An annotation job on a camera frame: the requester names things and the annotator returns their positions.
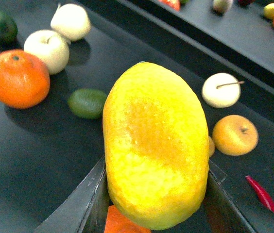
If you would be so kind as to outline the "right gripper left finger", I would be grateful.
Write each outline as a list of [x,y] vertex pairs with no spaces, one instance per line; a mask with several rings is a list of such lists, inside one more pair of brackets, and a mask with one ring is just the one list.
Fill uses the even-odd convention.
[[35,230],[35,233],[103,233],[109,194],[102,156],[69,197]]

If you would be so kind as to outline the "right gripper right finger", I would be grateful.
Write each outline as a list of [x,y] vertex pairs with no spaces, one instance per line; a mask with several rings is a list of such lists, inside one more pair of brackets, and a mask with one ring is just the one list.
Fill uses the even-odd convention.
[[254,233],[255,229],[223,188],[227,174],[211,160],[208,164],[209,172],[203,204],[211,231],[213,233]]

